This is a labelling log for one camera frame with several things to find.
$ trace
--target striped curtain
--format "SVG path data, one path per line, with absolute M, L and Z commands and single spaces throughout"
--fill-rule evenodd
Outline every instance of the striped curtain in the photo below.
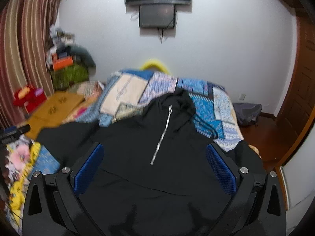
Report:
M 13 106 L 14 92 L 32 84 L 54 93 L 46 71 L 51 24 L 60 0 L 10 0 L 0 14 L 0 127 L 22 122 L 23 110 Z

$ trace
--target red toy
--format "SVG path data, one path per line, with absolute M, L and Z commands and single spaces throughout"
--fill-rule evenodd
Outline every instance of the red toy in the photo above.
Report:
M 47 100 L 44 90 L 41 88 L 35 89 L 32 85 L 18 89 L 14 93 L 14 97 L 13 105 L 19 107 L 25 106 L 28 113 L 33 112 Z

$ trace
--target wooden floor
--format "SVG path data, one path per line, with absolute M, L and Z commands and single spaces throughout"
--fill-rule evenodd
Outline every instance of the wooden floor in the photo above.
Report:
M 258 148 L 266 170 L 271 170 L 291 147 L 271 118 L 260 116 L 258 125 L 240 129 L 244 140 Z

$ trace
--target gray bag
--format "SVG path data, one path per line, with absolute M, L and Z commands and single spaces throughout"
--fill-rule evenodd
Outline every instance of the gray bag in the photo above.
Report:
M 250 103 L 233 103 L 233 106 L 238 125 L 249 126 L 258 122 L 258 115 L 262 110 L 262 105 Z

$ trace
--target door frame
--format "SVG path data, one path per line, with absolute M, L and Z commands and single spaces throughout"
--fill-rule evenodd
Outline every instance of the door frame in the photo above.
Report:
M 289 95 L 292 91 L 292 86 L 293 86 L 293 82 L 296 76 L 296 72 L 297 72 L 297 64 L 300 58 L 300 41 L 301 41 L 301 23 L 300 23 L 300 16 L 305 16 L 307 14 L 304 13 L 297 13 L 296 14 L 296 28 L 297 28 L 297 48 L 296 48 L 296 59 L 295 59 L 295 63 L 294 63 L 294 69 L 293 69 L 293 73 L 292 73 L 292 77 L 291 77 L 291 81 L 289 84 L 289 88 L 288 91 L 286 93 L 286 96 L 284 98 L 284 101 L 282 103 L 281 109 L 276 117 L 275 122 L 278 123 L 278 121 L 281 119 L 281 117 L 283 116 L 283 111 L 284 108 L 286 106 L 286 104 L 288 103 L 289 100 Z M 293 145 L 290 147 L 290 149 L 286 152 L 286 154 L 280 159 L 279 162 L 277 162 L 276 167 L 280 167 L 285 165 L 289 159 L 297 152 L 297 150 L 299 149 L 299 147 L 301 146 L 301 144 L 304 142 L 304 140 L 306 139 L 306 137 L 308 136 L 308 133 L 310 132 L 312 126 L 314 125 L 315 122 L 315 106 L 313 107 L 313 110 L 310 114 L 310 117 L 308 118 L 308 121 L 306 122 L 302 132 L 299 134 L 299 136 L 297 137 L 297 140 L 293 143 Z

